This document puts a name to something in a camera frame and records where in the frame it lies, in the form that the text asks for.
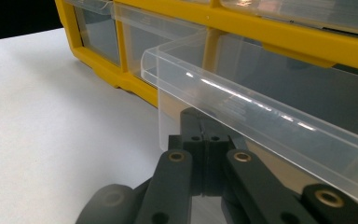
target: plastic drawer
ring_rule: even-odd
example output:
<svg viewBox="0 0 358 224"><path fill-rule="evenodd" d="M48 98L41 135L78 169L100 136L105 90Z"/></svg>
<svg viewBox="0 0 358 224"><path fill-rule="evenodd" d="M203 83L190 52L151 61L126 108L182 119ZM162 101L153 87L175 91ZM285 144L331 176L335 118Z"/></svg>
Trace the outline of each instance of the plastic drawer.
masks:
<svg viewBox="0 0 358 224"><path fill-rule="evenodd" d="M358 200L358 129L338 127L358 125L355 74L296 61L219 32L148 49L142 66L143 77L158 86L162 149L169 134L179 134L180 112L192 106L243 135L247 147L312 174L304 175L305 182L327 182ZM331 120L310 115L318 108Z"/></svg>
<svg viewBox="0 0 358 224"><path fill-rule="evenodd" d="M358 34L358 0L221 0L224 7Z"/></svg>
<svg viewBox="0 0 358 224"><path fill-rule="evenodd" d="M84 47L120 65L116 24L111 16L112 1L65 0L75 6L77 24Z"/></svg>
<svg viewBox="0 0 358 224"><path fill-rule="evenodd" d="M123 23L127 66L137 77L141 76L141 58L146 49L205 29L194 23L122 4L115 4L115 18Z"/></svg>

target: white table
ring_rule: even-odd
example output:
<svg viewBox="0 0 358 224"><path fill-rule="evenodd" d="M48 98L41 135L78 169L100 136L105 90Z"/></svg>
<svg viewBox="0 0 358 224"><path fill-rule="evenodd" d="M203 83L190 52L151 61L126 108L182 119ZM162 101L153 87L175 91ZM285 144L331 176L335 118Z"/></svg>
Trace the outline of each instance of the white table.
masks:
<svg viewBox="0 0 358 224"><path fill-rule="evenodd" d="M0 223L75 223L94 192L135 188L161 153L157 109L94 75L63 29L0 40ZM193 223L222 223L218 209L195 200Z"/></svg>

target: white surface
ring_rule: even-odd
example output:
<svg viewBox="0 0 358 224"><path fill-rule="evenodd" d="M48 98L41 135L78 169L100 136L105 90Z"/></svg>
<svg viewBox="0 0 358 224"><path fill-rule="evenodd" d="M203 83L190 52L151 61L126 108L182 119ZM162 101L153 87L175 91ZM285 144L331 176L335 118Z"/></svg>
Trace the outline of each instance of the white surface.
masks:
<svg viewBox="0 0 358 224"><path fill-rule="evenodd" d="M0 40L0 223L75 223L160 153L157 109L95 76L63 29Z"/></svg>

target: yellow frame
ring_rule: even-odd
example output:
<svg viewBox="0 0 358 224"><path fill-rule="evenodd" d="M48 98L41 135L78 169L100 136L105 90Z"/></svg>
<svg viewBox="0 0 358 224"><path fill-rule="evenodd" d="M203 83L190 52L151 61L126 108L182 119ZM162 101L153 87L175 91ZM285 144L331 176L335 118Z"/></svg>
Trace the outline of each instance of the yellow frame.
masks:
<svg viewBox="0 0 358 224"><path fill-rule="evenodd" d="M99 54L83 47L81 36L78 30L74 7L66 4L64 0L55 0L62 26L65 29L69 47L73 54L83 63L93 69L95 74L108 82L115 88L131 91L151 105L157 106L157 90L148 85L138 77L128 72L126 61L126 50L124 47L124 35L122 24L116 21L117 43L120 55L121 66L116 66Z"/></svg>
<svg viewBox="0 0 358 224"><path fill-rule="evenodd" d="M263 43L265 49L304 62L330 67L336 63L358 68L358 38L327 33L289 23L270 21L254 15L232 11L219 0L198 4L180 0L114 0L116 3L139 7L161 15L193 21L223 32L243 35ZM157 90L128 71L123 25L116 21L117 43L121 66L82 46L74 7L64 0L55 0L62 25L74 55L116 88L132 91L152 105L157 105ZM213 69L205 63L205 68Z"/></svg>

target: screw hole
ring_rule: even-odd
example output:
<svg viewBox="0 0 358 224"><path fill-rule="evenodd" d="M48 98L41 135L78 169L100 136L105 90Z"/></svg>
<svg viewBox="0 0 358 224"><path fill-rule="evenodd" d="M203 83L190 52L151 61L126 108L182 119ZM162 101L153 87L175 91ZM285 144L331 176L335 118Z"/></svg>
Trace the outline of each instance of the screw hole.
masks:
<svg viewBox="0 0 358 224"><path fill-rule="evenodd" d="M285 224L300 224L300 220L298 220L298 217L290 213L282 213L281 220Z"/></svg>
<svg viewBox="0 0 358 224"><path fill-rule="evenodd" d="M153 224L166 224L168 220L170 220L170 217L165 213L156 213L152 216Z"/></svg>
<svg viewBox="0 0 358 224"><path fill-rule="evenodd" d="M315 196L321 203L324 203L325 205L331 207L344 206L344 201L333 191L320 189L315 192Z"/></svg>
<svg viewBox="0 0 358 224"><path fill-rule="evenodd" d="M244 152L237 152L234 154L234 158L237 161L250 161L252 159L251 156L249 156L248 154L244 153Z"/></svg>
<svg viewBox="0 0 358 224"><path fill-rule="evenodd" d="M182 152L173 152L168 156L168 158L170 161L182 161L185 159L185 155Z"/></svg>
<svg viewBox="0 0 358 224"><path fill-rule="evenodd" d="M117 206L124 201L124 195L119 191L111 191L103 197L105 206Z"/></svg>

